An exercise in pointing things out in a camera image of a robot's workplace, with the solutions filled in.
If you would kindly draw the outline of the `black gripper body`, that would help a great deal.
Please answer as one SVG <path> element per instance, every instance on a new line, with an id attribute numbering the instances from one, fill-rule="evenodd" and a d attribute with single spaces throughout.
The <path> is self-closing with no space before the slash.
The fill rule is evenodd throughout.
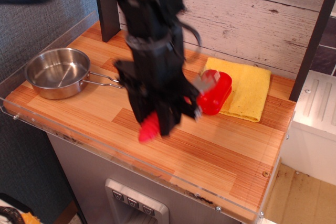
<path id="1" fill-rule="evenodd" d="M 114 66 L 119 80 L 127 91 L 149 96 L 156 105 L 159 101 L 174 104 L 181 114 L 198 118 L 201 114 L 196 97 L 199 91 L 186 79 L 184 46 L 182 43 L 139 43 L 128 41 L 133 60 L 118 60 Z"/>

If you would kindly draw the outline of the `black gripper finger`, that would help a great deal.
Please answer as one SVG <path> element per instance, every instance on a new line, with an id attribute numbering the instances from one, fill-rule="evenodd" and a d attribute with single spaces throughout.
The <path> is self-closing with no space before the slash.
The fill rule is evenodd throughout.
<path id="1" fill-rule="evenodd" d="M 159 119 L 160 135 L 168 136 L 170 131 L 180 123 L 181 112 L 174 104 L 159 101 L 156 105 Z"/>
<path id="2" fill-rule="evenodd" d="M 152 112 L 155 111 L 155 104 L 147 95 L 128 91 L 128 98 L 134 116 L 139 123 L 142 123 Z"/>

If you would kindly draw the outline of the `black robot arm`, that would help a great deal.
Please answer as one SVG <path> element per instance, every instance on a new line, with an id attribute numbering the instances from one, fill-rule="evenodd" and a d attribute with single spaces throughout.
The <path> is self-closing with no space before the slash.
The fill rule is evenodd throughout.
<path id="1" fill-rule="evenodd" d="M 183 73 L 185 62 L 183 29 L 187 24 L 177 14 L 183 0 L 116 0 L 128 33 L 125 41 L 131 61 L 114 63 L 120 83 L 140 124 L 139 141 L 167 136 L 181 116 L 200 116 L 199 95 Z"/>

